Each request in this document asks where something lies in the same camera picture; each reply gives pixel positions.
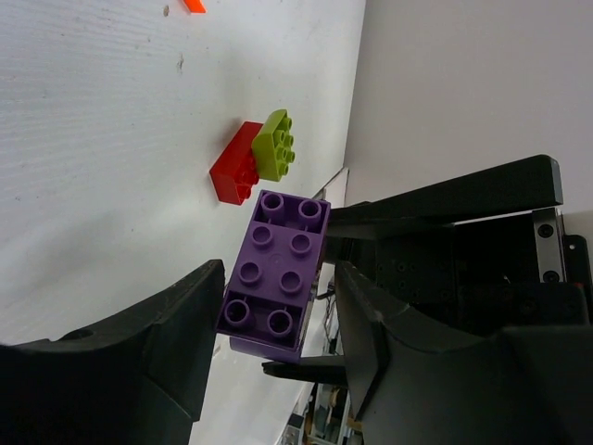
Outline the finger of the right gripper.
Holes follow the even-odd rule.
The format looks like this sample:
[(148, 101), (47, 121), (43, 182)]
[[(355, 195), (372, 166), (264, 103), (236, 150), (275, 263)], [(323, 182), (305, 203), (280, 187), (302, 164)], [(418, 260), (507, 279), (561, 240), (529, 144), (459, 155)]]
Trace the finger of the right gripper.
[(304, 357), (298, 363), (264, 362), (262, 369), (265, 375), (276, 378), (333, 386), (347, 385), (344, 357), (339, 355)]

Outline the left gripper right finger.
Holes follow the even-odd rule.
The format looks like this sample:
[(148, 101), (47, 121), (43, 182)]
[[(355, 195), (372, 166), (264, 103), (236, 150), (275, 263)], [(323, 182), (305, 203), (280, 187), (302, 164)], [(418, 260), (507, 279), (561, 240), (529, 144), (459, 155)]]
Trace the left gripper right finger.
[(588, 444), (592, 330), (477, 337), (335, 266), (347, 385), (369, 444)]

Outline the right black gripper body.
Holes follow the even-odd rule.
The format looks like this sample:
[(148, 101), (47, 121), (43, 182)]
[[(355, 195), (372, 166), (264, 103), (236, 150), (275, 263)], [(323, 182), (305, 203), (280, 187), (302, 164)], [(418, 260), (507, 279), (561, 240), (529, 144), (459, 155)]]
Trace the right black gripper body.
[(471, 334), (588, 325), (587, 242), (565, 232), (559, 163), (535, 155), (332, 210), (326, 261)]

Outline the green and red lego stack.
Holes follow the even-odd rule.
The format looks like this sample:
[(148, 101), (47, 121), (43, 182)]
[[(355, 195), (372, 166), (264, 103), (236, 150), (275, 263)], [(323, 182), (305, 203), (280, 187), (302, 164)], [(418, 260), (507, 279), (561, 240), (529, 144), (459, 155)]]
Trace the green and red lego stack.
[(217, 199), (240, 206), (259, 181), (281, 181), (295, 161), (292, 119), (276, 109), (264, 122), (244, 121), (209, 170)]

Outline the small orange lego pieces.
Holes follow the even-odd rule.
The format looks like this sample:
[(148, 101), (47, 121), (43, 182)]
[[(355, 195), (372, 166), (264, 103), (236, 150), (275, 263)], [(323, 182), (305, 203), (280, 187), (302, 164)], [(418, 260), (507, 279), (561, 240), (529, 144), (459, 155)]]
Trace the small orange lego pieces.
[(207, 9), (202, 0), (183, 0), (187, 10), (192, 14), (206, 14)]

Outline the purple butterfly lego bricks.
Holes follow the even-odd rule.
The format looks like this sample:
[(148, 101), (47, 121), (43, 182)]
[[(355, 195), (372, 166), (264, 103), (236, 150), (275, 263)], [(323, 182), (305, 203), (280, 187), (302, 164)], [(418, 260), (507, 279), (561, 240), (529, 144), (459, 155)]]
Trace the purple butterfly lego bricks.
[(260, 192), (216, 323), (232, 350), (299, 361), (330, 209), (323, 199)]

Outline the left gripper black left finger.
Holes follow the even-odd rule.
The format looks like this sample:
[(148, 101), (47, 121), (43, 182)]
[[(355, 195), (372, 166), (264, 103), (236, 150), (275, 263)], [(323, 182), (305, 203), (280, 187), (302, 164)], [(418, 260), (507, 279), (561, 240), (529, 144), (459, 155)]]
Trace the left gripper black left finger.
[(5, 444), (185, 444), (199, 420), (224, 290), (210, 260), (58, 340), (1, 348)]

